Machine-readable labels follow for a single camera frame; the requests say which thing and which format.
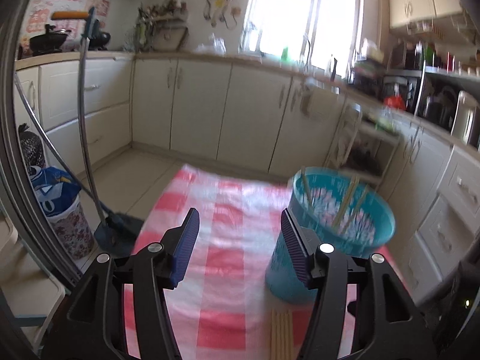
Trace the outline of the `teal perforated utensil holder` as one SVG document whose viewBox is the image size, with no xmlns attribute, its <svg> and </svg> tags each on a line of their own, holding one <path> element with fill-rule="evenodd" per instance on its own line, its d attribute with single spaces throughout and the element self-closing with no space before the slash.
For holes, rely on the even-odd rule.
<svg viewBox="0 0 480 360">
<path fill-rule="evenodd" d="M 385 200 L 356 176 L 320 167 L 306 168 L 312 211 L 304 194 L 301 172 L 291 179 L 288 208 L 298 224 L 316 233 L 321 242 L 347 255 L 368 258 L 395 234 L 395 217 Z M 265 273 L 270 292 L 295 305 L 312 303 L 316 292 L 297 278 L 282 235 Z"/>
</svg>

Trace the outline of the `wooden chopstick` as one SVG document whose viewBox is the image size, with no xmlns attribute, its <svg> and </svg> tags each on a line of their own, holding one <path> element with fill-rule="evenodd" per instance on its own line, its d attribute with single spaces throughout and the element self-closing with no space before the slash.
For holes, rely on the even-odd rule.
<svg viewBox="0 0 480 360">
<path fill-rule="evenodd" d="M 313 206 L 312 206 L 312 194 L 311 194 L 311 190 L 310 190 L 310 187 L 309 187 L 308 178 L 307 178 L 307 175 L 306 175 L 306 167 L 302 166 L 300 172 L 301 172 L 302 182 L 303 182 L 303 185 L 304 185 L 304 194 L 307 198 L 308 209 L 309 209 L 309 211 L 312 211 L 312 208 L 313 208 Z"/>
<path fill-rule="evenodd" d="M 272 310 L 270 329 L 270 360 L 292 360 L 294 336 L 292 313 Z"/>
</svg>

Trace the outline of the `chrome kitchen faucet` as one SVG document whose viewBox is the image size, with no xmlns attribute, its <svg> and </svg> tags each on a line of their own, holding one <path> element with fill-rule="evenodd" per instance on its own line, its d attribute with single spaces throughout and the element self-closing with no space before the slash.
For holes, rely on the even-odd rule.
<svg viewBox="0 0 480 360">
<path fill-rule="evenodd" d="M 312 60 L 312 42 L 309 38 L 309 35 L 304 33 L 304 45 L 302 46 L 302 53 L 298 61 L 298 67 L 303 73 L 307 74 L 311 71 L 312 69 L 311 60 Z"/>
</svg>

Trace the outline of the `pink checkered plastic tablecloth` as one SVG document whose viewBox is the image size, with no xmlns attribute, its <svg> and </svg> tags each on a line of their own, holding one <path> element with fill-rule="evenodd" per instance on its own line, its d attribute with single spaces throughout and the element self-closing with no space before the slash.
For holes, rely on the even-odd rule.
<svg viewBox="0 0 480 360">
<path fill-rule="evenodd" d="M 290 313 L 293 344 L 304 340 L 311 306 L 266 287 L 266 268 L 287 207 L 286 186 L 183 166 L 159 196 L 137 239 L 141 250 L 199 212 L 199 235 L 184 280 L 165 298 L 183 359 L 267 359 L 273 312 Z"/>
</svg>

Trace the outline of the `floral trash bin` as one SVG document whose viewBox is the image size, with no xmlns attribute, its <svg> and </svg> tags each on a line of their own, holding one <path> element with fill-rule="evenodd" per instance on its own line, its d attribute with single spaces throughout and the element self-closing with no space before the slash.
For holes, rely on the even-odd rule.
<svg viewBox="0 0 480 360">
<path fill-rule="evenodd" d="M 64 212 L 48 217 L 47 220 L 74 261 L 86 257 L 92 251 L 94 235 L 85 217 L 80 196 Z"/>
</svg>

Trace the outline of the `wooden chopstick in holder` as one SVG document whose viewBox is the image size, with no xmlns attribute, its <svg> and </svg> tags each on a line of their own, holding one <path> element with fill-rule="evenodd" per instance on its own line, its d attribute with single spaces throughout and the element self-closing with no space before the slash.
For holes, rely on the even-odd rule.
<svg viewBox="0 0 480 360">
<path fill-rule="evenodd" d="M 302 182 L 303 182 L 303 185 L 304 185 L 304 194 L 307 198 L 308 209 L 309 209 L 309 211 L 312 211 L 312 208 L 313 208 L 313 206 L 312 206 L 312 194 L 311 194 L 311 190 L 310 190 L 310 187 L 309 187 L 308 178 L 307 178 L 307 175 L 306 175 L 306 167 L 302 166 L 300 172 L 301 172 Z"/>
</svg>

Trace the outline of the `white shelf cart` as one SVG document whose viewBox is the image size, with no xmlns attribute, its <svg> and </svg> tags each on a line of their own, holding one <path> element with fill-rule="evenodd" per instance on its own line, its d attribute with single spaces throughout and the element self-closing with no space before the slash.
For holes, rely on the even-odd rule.
<svg viewBox="0 0 480 360">
<path fill-rule="evenodd" d="M 325 166 L 379 189 L 399 148 L 400 131 L 358 103 L 344 107 Z"/>
</svg>

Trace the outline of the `white hanging trash bin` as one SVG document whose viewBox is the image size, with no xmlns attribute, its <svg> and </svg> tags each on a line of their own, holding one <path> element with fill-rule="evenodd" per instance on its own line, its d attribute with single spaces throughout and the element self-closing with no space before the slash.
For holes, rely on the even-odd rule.
<svg viewBox="0 0 480 360">
<path fill-rule="evenodd" d="M 343 110 L 344 97 L 337 86 L 307 78 L 303 83 L 301 111 L 322 123 L 338 120 Z"/>
</svg>

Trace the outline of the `black mesh bag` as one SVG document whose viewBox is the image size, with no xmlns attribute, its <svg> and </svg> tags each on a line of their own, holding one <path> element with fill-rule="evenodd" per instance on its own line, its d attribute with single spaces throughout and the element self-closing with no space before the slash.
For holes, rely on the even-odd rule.
<svg viewBox="0 0 480 360">
<path fill-rule="evenodd" d="M 18 127 L 18 134 L 28 174 L 34 176 L 39 168 L 46 166 L 41 138 L 36 133 L 31 132 L 26 124 L 21 124 Z"/>
</svg>

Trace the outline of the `red plastic bag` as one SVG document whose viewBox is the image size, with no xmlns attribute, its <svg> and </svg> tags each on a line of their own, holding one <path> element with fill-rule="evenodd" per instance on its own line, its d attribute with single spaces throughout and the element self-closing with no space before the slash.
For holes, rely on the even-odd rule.
<svg viewBox="0 0 480 360">
<path fill-rule="evenodd" d="M 406 104 L 400 95 L 392 95 L 386 97 L 383 101 L 383 104 L 391 109 L 396 109 L 400 111 L 406 110 Z"/>
</svg>

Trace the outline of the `white electric kettle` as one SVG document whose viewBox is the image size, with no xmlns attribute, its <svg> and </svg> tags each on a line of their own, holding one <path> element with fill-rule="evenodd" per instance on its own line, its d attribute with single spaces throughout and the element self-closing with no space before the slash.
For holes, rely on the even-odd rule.
<svg viewBox="0 0 480 360">
<path fill-rule="evenodd" d="M 479 147 L 479 102 L 469 93 L 460 91 L 451 135 L 466 145 Z"/>
</svg>

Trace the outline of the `dish rack with plates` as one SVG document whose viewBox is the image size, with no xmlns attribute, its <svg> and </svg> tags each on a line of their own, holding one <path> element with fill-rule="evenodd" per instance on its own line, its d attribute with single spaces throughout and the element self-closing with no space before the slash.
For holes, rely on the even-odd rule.
<svg viewBox="0 0 480 360">
<path fill-rule="evenodd" d="M 347 78 L 349 86 L 377 98 L 386 71 L 384 56 L 384 52 L 373 41 L 365 38 L 350 65 Z"/>
</svg>

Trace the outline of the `black toaster oven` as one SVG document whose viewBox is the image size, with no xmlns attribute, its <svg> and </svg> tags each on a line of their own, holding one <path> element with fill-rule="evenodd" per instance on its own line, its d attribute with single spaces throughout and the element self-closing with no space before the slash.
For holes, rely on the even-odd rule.
<svg viewBox="0 0 480 360">
<path fill-rule="evenodd" d="M 416 109 L 422 74 L 417 70 L 393 70 L 387 72 L 382 79 L 379 98 L 384 102 L 387 98 L 400 96 L 404 110 L 413 114 Z"/>
</svg>

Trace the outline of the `green dish soap bottle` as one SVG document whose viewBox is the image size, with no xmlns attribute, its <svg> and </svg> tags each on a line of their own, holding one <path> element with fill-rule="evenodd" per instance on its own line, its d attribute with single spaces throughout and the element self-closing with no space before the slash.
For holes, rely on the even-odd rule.
<svg viewBox="0 0 480 360">
<path fill-rule="evenodd" d="M 287 62 L 289 60 L 289 47 L 285 47 L 281 53 L 281 61 Z"/>
</svg>

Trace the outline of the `clear plastic bag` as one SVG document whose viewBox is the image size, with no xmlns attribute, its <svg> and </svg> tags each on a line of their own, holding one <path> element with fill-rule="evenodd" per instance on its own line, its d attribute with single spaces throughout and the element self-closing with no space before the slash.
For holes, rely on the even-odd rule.
<svg viewBox="0 0 480 360">
<path fill-rule="evenodd" d="M 209 54 L 209 55 L 225 55 L 227 49 L 224 43 L 224 39 L 217 37 L 212 33 L 206 43 L 199 44 L 194 50 L 197 54 Z"/>
</svg>

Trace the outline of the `black kettle pot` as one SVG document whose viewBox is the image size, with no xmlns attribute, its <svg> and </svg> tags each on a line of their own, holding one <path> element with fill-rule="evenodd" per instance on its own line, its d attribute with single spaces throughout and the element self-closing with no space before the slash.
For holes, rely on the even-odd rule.
<svg viewBox="0 0 480 360">
<path fill-rule="evenodd" d="M 95 28 L 89 38 L 88 50 L 107 50 L 107 44 L 111 40 L 111 34 Z"/>
</svg>

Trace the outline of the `black wok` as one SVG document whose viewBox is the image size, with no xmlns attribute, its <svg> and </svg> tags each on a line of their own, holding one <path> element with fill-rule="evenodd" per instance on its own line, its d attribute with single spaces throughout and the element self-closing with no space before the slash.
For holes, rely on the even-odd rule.
<svg viewBox="0 0 480 360">
<path fill-rule="evenodd" d="M 43 34 L 29 39 L 29 49 L 33 56 L 61 53 L 62 45 L 70 33 L 70 29 L 57 29 L 54 25 L 46 24 Z"/>
</svg>

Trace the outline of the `wall utensil rack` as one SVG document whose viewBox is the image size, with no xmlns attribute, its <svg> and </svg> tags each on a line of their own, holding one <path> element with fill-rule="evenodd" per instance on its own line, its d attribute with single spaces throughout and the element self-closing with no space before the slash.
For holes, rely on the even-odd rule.
<svg viewBox="0 0 480 360">
<path fill-rule="evenodd" d="M 189 35 L 188 7 L 182 0 L 163 0 L 161 4 L 140 5 L 134 33 L 137 52 L 176 52 Z"/>
</svg>

